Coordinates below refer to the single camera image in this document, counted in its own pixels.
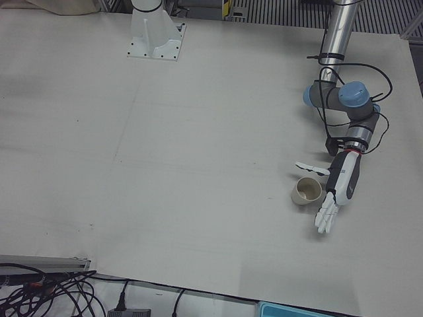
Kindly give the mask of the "white grey robot hand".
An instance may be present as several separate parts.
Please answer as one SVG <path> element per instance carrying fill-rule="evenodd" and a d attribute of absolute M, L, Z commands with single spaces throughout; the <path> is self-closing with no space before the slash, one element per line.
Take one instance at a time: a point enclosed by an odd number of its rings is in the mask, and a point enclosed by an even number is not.
<path fill-rule="evenodd" d="M 329 233 L 340 207 L 348 205 L 360 176 L 362 154 L 347 149 L 338 153 L 329 168 L 319 168 L 302 162 L 295 162 L 296 167 L 314 172 L 319 176 L 328 176 L 325 186 L 325 198 L 315 216 L 318 233 Z"/>

